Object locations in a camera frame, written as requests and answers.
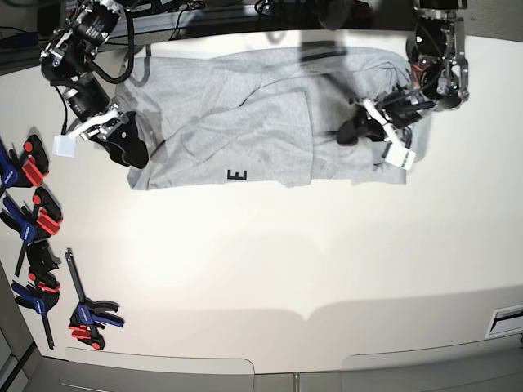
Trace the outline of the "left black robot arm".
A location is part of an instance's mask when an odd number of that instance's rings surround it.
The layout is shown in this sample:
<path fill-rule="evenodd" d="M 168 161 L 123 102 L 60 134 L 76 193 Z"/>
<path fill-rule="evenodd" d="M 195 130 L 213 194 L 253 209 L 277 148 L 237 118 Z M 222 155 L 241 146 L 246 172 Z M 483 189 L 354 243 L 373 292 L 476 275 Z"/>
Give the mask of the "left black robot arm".
<path fill-rule="evenodd" d="M 357 110 L 335 133 L 340 145 L 360 138 L 409 148 L 413 125 L 435 111 L 453 110 L 469 97 L 465 55 L 466 1 L 415 1 L 414 36 L 407 42 L 411 81 L 374 99 L 359 99 Z"/>

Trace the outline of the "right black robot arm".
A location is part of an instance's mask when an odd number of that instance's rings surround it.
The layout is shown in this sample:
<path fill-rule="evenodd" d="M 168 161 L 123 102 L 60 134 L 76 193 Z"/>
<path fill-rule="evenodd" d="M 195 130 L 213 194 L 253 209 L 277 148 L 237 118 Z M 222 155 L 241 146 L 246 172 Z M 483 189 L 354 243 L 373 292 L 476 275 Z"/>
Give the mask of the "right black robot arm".
<path fill-rule="evenodd" d="M 138 135 L 136 113 L 122 109 L 101 86 L 125 82 L 134 68 L 134 24 L 130 1 L 82 1 L 65 25 L 56 30 L 40 54 L 43 77 L 53 87 L 63 87 L 60 96 L 76 115 L 79 125 L 65 127 L 53 140 L 53 154 L 73 157 L 80 137 L 100 145 L 112 161 L 138 169 L 149 162 Z M 108 75 L 95 62 L 121 17 L 127 23 L 127 68 L 118 77 Z"/>

